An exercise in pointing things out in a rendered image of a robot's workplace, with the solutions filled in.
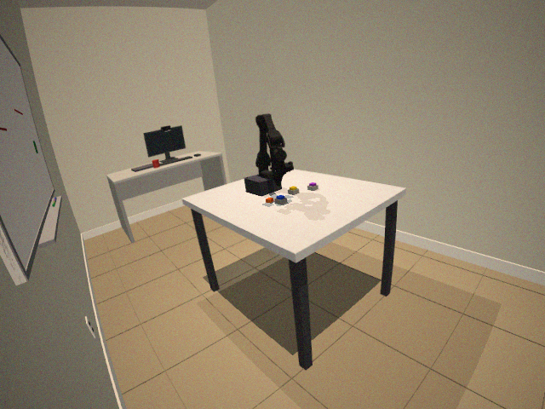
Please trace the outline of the blue button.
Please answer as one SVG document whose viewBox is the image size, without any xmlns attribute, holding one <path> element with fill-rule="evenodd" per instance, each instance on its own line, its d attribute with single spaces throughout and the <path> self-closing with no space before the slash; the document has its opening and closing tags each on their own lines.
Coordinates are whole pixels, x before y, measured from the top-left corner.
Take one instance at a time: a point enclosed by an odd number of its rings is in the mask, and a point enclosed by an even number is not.
<svg viewBox="0 0 545 409">
<path fill-rule="evenodd" d="M 282 204 L 287 203 L 287 198 L 285 198 L 284 195 L 279 195 L 274 200 L 275 200 L 275 204 L 278 204 L 278 205 L 282 205 Z"/>
</svg>

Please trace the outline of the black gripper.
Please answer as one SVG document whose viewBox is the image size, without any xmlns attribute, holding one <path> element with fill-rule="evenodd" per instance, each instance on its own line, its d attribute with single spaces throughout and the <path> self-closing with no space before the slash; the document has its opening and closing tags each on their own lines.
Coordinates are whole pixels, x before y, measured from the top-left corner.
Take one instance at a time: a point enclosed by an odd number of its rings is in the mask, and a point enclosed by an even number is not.
<svg viewBox="0 0 545 409">
<path fill-rule="evenodd" d="M 272 178 L 275 183 L 277 184 L 278 187 L 281 186 L 281 182 L 282 182 L 282 179 L 283 179 L 283 176 L 286 174 L 284 173 L 283 171 L 281 170 L 276 170 L 276 164 L 277 164 L 277 159 L 275 158 L 271 158 L 269 159 L 269 162 L 271 162 L 271 165 L 272 167 L 270 167 L 270 170 L 263 170 L 261 172 L 261 177 L 264 177 L 264 178 Z"/>
</svg>

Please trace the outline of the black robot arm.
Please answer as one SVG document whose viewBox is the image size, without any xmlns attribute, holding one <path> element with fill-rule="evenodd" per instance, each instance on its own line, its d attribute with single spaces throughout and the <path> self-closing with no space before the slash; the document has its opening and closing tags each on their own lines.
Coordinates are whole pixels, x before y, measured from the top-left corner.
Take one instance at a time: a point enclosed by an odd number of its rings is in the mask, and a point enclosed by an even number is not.
<svg viewBox="0 0 545 409">
<path fill-rule="evenodd" d="M 281 170 L 284 173 L 291 171 L 291 168 L 293 168 L 293 162 L 284 162 L 284 160 L 287 158 L 287 154 L 283 150 L 283 147 L 285 147 L 284 138 L 281 136 L 280 132 L 275 129 L 271 114 L 264 113 L 258 115 L 256 117 L 256 124 L 259 127 L 260 137 L 260 151 L 258 152 L 257 159 L 255 161 L 255 165 L 259 170 L 258 176 L 261 176 L 261 172 L 263 170 L 269 170 L 268 166 L 271 165 L 269 159 L 271 158 L 278 160 L 276 170 Z M 267 144 L 270 148 L 271 158 L 267 153 Z M 279 163 L 279 161 L 282 162 Z"/>
</svg>

